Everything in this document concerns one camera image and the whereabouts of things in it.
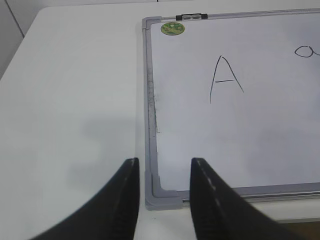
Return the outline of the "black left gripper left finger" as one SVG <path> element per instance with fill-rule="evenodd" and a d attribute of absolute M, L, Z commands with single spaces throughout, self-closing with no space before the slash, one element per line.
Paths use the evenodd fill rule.
<path fill-rule="evenodd" d="M 140 162 L 124 161 L 87 203 L 36 240 L 132 240 L 140 209 Z"/>

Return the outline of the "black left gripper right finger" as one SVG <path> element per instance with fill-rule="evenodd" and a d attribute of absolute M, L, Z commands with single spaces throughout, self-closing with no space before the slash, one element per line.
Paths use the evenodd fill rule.
<path fill-rule="evenodd" d="M 189 205 L 198 240 L 300 240 L 240 197 L 203 158 L 191 160 Z"/>

